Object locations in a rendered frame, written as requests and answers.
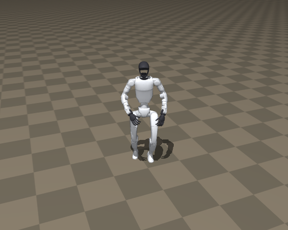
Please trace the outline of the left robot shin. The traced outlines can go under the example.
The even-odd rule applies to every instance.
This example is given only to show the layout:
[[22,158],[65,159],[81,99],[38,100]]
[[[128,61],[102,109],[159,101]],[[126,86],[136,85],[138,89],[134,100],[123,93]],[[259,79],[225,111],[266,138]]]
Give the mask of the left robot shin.
[[[157,143],[157,142],[156,142],[156,143]],[[149,154],[152,154],[153,151],[155,151],[155,149],[156,149],[156,143],[155,143],[155,145],[150,145],[150,144],[149,144]]]

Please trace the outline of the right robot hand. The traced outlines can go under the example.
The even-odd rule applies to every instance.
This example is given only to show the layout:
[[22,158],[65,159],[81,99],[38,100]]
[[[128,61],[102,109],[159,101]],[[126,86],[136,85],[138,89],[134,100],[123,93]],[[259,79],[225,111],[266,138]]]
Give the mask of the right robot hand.
[[[131,120],[131,122],[133,123],[133,125],[138,125],[138,124],[140,124],[140,123],[138,123],[138,122],[141,122],[141,121],[139,121],[137,118],[140,118],[140,117],[138,117],[138,116],[136,116],[136,115],[134,115],[133,114],[133,112],[131,111],[131,109],[129,109],[129,111],[130,111],[130,113],[128,114],[128,116],[130,116],[130,120]],[[136,118],[137,117],[137,118]],[[137,122],[138,121],[138,122]]]

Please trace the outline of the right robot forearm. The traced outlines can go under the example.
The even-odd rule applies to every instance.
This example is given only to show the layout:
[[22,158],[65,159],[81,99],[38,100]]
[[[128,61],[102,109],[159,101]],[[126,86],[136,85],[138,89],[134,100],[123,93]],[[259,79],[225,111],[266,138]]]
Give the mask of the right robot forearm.
[[130,107],[129,107],[128,101],[125,99],[125,95],[121,96],[121,102],[124,106],[124,110],[126,111],[127,114],[129,114],[130,113],[130,111],[129,111]]

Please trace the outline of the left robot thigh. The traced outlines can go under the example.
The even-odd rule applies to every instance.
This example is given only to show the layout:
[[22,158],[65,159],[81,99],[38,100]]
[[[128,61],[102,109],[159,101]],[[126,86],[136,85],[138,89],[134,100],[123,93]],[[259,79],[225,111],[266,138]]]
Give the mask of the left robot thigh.
[[150,129],[151,129],[151,137],[149,138],[150,145],[155,145],[157,141],[158,120],[156,121],[156,119],[158,119],[157,112],[150,110]]

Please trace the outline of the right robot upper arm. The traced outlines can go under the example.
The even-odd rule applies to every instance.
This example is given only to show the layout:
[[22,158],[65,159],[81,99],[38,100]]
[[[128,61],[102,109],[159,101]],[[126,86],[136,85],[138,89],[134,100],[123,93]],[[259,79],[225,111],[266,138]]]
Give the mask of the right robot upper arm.
[[131,90],[131,87],[134,86],[135,84],[135,79],[129,79],[124,90],[123,90],[123,93],[122,95],[125,95],[125,99],[128,100],[128,93],[129,91]]

